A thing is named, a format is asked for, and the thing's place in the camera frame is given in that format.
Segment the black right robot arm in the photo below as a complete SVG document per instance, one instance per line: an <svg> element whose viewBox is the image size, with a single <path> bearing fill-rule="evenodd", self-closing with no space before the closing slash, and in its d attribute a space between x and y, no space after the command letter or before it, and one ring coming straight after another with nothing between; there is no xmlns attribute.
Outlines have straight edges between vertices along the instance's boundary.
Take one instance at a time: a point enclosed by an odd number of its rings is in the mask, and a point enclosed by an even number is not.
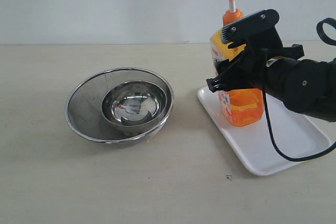
<svg viewBox="0 0 336 224"><path fill-rule="evenodd" d="M211 92L256 88L290 111L335 122L335 61L302 59L303 47L284 47L274 28L241 41L244 50L207 80Z"/></svg>

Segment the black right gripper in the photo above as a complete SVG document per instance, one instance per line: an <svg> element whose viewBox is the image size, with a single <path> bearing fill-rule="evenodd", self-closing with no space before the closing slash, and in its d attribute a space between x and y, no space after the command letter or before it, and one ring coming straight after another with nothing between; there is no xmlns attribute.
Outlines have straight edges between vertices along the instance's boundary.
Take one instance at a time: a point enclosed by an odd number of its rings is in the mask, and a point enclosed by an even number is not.
<svg viewBox="0 0 336 224"><path fill-rule="evenodd" d="M284 49L278 32L274 28L242 41L227 44L229 49L242 45L245 47L233 60L219 61L215 64L217 76L206 79L207 86L212 93L238 89L261 89L263 71L270 56L275 53L291 59L300 59L305 56L301 44L293 44Z"/></svg>

